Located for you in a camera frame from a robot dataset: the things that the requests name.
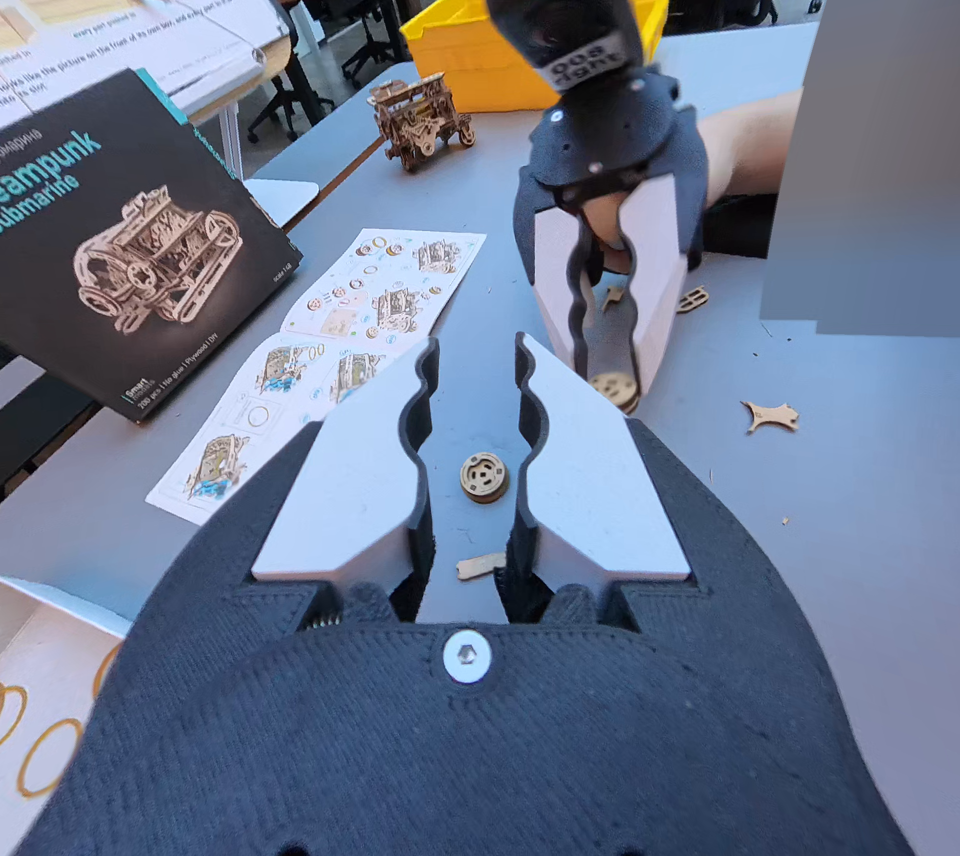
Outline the person's right forearm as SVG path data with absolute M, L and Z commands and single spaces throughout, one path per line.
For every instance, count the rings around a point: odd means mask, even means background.
M 779 193 L 803 92 L 798 88 L 698 121 L 708 167 L 706 207 L 726 197 Z

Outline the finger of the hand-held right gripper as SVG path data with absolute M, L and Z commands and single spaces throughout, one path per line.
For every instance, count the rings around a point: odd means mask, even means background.
M 680 250 L 675 178 L 639 184 L 621 203 L 618 229 L 630 254 L 626 287 L 630 361 L 647 394 L 666 354 L 688 258 Z
M 594 323 L 594 288 L 587 272 L 593 234 L 558 207 L 534 216 L 534 296 L 555 356 L 579 377 L 589 369 L 585 327 Z

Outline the assembled wooden model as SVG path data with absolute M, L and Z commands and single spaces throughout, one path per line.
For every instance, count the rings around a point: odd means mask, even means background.
M 449 144 L 456 136 L 464 148 L 476 142 L 473 118 L 457 111 L 442 71 L 412 84 L 391 80 L 375 86 L 366 104 L 374 110 L 386 158 L 399 159 L 408 173 L 434 155 L 438 141 Z

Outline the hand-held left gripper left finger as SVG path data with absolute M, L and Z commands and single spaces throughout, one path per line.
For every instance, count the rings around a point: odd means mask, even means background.
M 436 554 L 426 466 L 440 346 L 428 336 L 322 421 L 251 567 L 258 581 L 379 586 L 414 622 Z

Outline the illustrated instruction leaflet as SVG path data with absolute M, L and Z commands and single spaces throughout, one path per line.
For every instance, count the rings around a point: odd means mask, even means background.
M 146 502 L 194 524 L 431 334 L 486 235 L 364 229 L 242 364 Z

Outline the black model kit box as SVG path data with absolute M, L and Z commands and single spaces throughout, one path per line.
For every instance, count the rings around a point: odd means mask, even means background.
M 145 72 L 2 131 L 1 337 L 141 423 L 302 253 Z

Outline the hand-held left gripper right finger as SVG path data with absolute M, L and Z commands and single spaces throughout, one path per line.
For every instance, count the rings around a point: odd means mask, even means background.
M 514 338 L 519 466 L 497 591 L 509 622 L 537 622 L 565 586 L 604 610 L 615 586 L 682 584 L 692 569 L 632 428 L 635 421 L 531 334 Z

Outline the yellow plastic bin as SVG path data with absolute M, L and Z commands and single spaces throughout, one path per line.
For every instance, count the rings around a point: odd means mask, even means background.
M 651 63 L 669 0 L 630 0 Z M 486 0 L 437 0 L 401 27 L 419 76 L 442 72 L 462 113 L 537 111 L 559 99 L 493 25 Z

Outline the thick round wooden gear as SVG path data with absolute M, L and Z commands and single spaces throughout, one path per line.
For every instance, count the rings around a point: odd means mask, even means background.
M 462 491 L 473 502 L 496 502 L 509 489 L 509 470 L 498 455 L 475 453 L 462 464 L 460 484 Z

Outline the tan rubber band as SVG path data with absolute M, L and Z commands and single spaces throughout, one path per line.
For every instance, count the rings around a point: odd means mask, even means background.
M 33 740 L 15 778 L 16 791 L 22 798 L 39 799 L 57 787 L 76 756 L 84 729 L 78 718 L 61 718 Z
M 123 641 L 117 642 L 102 658 L 101 663 L 99 664 L 97 670 L 94 673 L 92 684 L 91 684 L 91 697 L 95 701 L 101 691 L 103 684 L 109 674 L 109 671 L 114 663 L 114 660 L 123 645 Z
M 1 745 L 18 730 L 29 705 L 29 692 L 16 684 L 1 684 Z

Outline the white side table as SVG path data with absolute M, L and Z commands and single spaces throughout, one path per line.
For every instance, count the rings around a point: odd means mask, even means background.
M 273 224 L 284 229 L 309 210 L 320 195 L 315 182 L 249 178 L 243 185 Z

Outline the white cardboard box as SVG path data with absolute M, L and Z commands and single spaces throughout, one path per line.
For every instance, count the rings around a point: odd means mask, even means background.
M 21 685 L 29 692 L 18 730 L 1 745 L 2 854 L 16 849 L 52 793 L 39 799 L 18 794 L 16 777 L 27 749 L 58 719 L 78 718 L 86 729 L 94 673 L 131 625 L 63 590 L 1 577 L 1 684 Z

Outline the grey desk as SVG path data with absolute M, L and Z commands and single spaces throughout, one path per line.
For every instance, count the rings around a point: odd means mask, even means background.
M 429 622 L 501 619 L 490 577 L 455 564 L 505 547 L 514 495 L 461 491 L 469 454 L 519 432 L 517 331 L 548 345 L 512 231 L 539 114 L 475 117 L 477 144 L 409 175 L 375 149 L 292 231 L 294 279 L 144 426 L 103 410 L 2 502 L 2 574 L 133 619 L 197 526 L 145 501 L 241 364 L 363 228 L 485 233 L 434 332 L 434 430 L 421 449 L 437 554 Z M 642 421 L 735 514 L 816 633 L 871 774 L 917 854 L 958 854 L 958 340 L 817 334 L 760 320 L 766 262 L 706 255 Z M 798 430 L 747 434 L 741 401 L 788 404 Z

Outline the star-shaped wooden scrap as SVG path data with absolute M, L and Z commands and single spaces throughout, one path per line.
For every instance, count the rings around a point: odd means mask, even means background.
M 800 415 L 788 404 L 762 406 L 750 401 L 741 401 L 741 405 L 750 413 L 750 427 L 746 430 L 747 434 L 754 434 L 763 426 L 779 427 L 790 432 L 798 430 Z

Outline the person's right hand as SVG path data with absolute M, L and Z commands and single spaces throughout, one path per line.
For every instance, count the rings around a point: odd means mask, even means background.
M 597 239 L 606 271 L 627 275 L 631 269 L 631 254 L 619 230 L 618 214 L 629 193 L 618 191 L 587 200 L 582 214 Z

